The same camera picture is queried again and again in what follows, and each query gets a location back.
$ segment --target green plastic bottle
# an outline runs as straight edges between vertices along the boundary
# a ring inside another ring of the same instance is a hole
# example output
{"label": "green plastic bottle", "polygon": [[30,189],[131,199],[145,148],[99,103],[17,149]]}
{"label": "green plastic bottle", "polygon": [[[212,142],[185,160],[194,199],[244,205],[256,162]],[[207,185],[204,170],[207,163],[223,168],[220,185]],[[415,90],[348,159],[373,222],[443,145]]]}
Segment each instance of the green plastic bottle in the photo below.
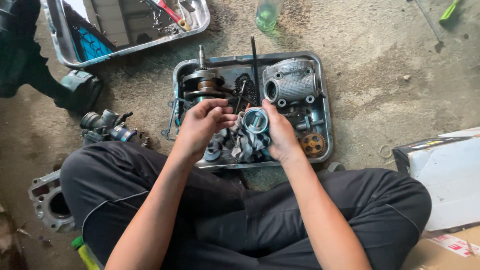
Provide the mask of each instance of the green plastic bottle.
{"label": "green plastic bottle", "polygon": [[88,270],[100,270],[95,255],[93,255],[92,251],[85,245],[84,239],[81,236],[72,242],[72,247],[78,251]]}
{"label": "green plastic bottle", "polygon": [[258,29],[266,32],[275,27],[283,2],[284,0],[258,0],[256,19]]}

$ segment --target stained floor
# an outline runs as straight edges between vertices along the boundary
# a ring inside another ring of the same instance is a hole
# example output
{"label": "stained floor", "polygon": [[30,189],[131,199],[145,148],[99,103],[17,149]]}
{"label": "stained floor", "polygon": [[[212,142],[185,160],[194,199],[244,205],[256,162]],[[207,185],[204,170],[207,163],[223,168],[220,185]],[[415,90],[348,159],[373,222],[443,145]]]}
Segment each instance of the stained floor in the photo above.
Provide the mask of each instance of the stained floor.
{"label": "stained floor", "polygon": [[[436,21],[451,2],[424,5]],[[475,0],[462,1],[455,27],[438,26],[445,43],[440,53],[415,1],[287,0],[270,33],[255,26],[254,0],[207,3],[212,21],[204,33],[97,68],[108,83],[97,111],[133,111],[129,124],[147,130],[159,152],[168,154],[172,147],[160,130],[167,125],[177,63],[197,58],[200,44],[208,57],[251,54],[250,36],[258,53],[310,50],[322,59],[335,143],[327,163],[395,169],[393,158],[379,155],[382,145],[480,126],[480,5]],[[41,53],[60,80],[68,69],[56,58],[43,13],[37,26]],[[84,269],[69,248],[79,232],[46,232],[26,192],[33,178],[52,172],[80,147],[80,119],[30,86],[1,99],[0,115],[1,193],[17,225],[25,223],[33,237],[20,235],[30,269]],[[260,190],[286,180],[281,168],[249,169],[245,175]],[[39,236],[50,239],[52,247],[43,247]]]}

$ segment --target hand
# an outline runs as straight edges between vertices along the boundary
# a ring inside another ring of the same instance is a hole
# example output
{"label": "hand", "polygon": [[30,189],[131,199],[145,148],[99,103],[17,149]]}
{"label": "hand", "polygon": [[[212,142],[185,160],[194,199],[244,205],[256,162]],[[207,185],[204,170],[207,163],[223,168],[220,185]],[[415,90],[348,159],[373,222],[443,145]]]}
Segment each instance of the hand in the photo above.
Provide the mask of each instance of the hand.
{"label": "hand", "polygon": [[303,152],[300,148],[300,144],[297,140],[297,136],[293,132],[292,124],[287,118],[276,110],[276,107],[272,105],[267,99],[262,101],[262,107],[267,111],[268,120],[270,126],[268,132],[272,139],[272,144],[268,148],[268,152],[272,158],[284,162],[288,159],[289,155]]}
{"label": "hand", "polygon": [[172,154],[193,163],[201,160],[213,134],[235,124],[237,115],[232,113],[226,99],[205,99],[195,105],[185,115]]}

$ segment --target black pants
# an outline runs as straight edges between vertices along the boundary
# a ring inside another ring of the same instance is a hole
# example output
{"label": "black pants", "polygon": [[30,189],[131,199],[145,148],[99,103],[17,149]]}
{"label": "black pants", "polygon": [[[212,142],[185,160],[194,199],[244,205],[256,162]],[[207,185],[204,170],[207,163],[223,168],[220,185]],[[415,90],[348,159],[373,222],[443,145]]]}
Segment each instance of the black pants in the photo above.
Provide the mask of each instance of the black pants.
{"label": "black pants", "polygon": [[[65,161],[60,182],[83,237],[105,264],[147,197],[167,157],[105,142]],[[319,177],[363,245],[373,269],[399,269],[432,208],[418,181],[385,169]],[[320,269],[289,183],[246,190],[194,168],[163,269]]]}

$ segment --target red plier handle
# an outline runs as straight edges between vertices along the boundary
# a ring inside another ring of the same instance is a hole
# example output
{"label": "red plier handle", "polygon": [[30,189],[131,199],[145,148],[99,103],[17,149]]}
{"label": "red plier handle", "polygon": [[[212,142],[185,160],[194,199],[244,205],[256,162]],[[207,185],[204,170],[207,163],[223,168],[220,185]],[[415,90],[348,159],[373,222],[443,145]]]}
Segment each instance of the red plier handle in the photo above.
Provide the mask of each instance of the red plier handle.
{"label": "red plier handle", "polygon": [[188,23],[170,9],[163,0],[147,0],[147,2],[151,3],[154,8],[165,11],[181,29],[184,31],[190,31]]}

